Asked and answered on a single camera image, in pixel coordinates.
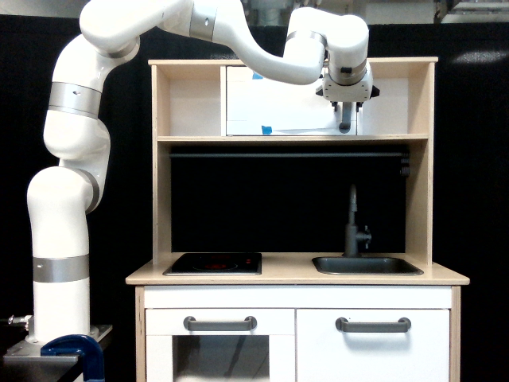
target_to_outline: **silver joint ring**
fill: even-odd
[[[49,96],[49,110],[84,115],[97,119],[101,93],[84,86],[53,82]]]
[[[136,48],[139,45],[140,45],[140,37],[137,36],[135,39],[129,41],[125,47],[123,47],[122,49],[120,49],[117,52],[109,53],[109,52],[105,52],[101,49],[97,49],[97,51],[103,57],[115,59],[115,58],[122,58],[122,57],[127,56],[129,53],[131,53],[133,51],[134,48]]]
[[[332,80],[339,85],[355,85],[361,81],[366,74],[366,63],[367,59],[354,68],[337,68],[331,66],[329,63],[328,74],[331,76]]]
[[[33,281],[37,283],[69,283],[89,277],[88,255],[32,259]]]
[[[311,38],[320,42],[324,47],[327,46],[327,39],[321,34],[313,32],[312,30],[294,30],[286,37],[286,41],[289,41],[292,38]]]
[[[201,40],[212,41],[214,24],[216,23],[217,4],[210,1],[195,0],[192,6],[189,36]]]
[[[88,214],[88,213],[92,212],[99,204],[99,194],[100,194],[99,183],[97,182],[95,177],[88,171],[85,171],[82,169],[71,169],[71,168],[68,168],[68,169],[72,170],[75,173],[79,174],[80,176],[86,178],[91,183],[92,192],[93,192],[92,201],[90,202],[90,205],[88,206],[87,210],[85,211],[85,214]]]

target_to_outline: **blue clamp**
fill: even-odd
[[[92,337],[70,334],[50,341],[41,348],[42,356],[64,354],[77,354],[82,358],[84,382],[104,382],[103,350]]]

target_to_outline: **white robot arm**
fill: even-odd
[[[358,17],[295,10],[284,55],[276,57],[256,44],[240,0],[91,0],[80,17],[82,35],[61,53],[52,78],[44,140],[60,162],[37,174],[27,194],[33,341],[90,331],[86,214],[103,195],[110,151],[98,120],[101,93],[108,73],[136,55],[139,35],[154,26],[226,45],[257,73],[289,84],[316,81],[328,51],[326,100],[355,104],[371,97],[368,30]]]

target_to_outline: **gray handle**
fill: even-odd
[[[246,317],[244,321],[197,321],[194,317],[184,318],[184,327],[190,332],[244,332],[256,328],[254,317]]]
[[[346,333],[406,333],[412,326],[408,318],[398,322],[348,322],[344,317],[336,320],[336,328]]]

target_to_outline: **faucet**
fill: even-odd
[[[364,242],[366,249],[371,242],[371,233],[365,226],[365,232],[359,232],[356,225],[357,190],[356,185],[350,186],[350,204],[348,207],[348,224],[345,227],[344,257],[360,257],[358,244]]]

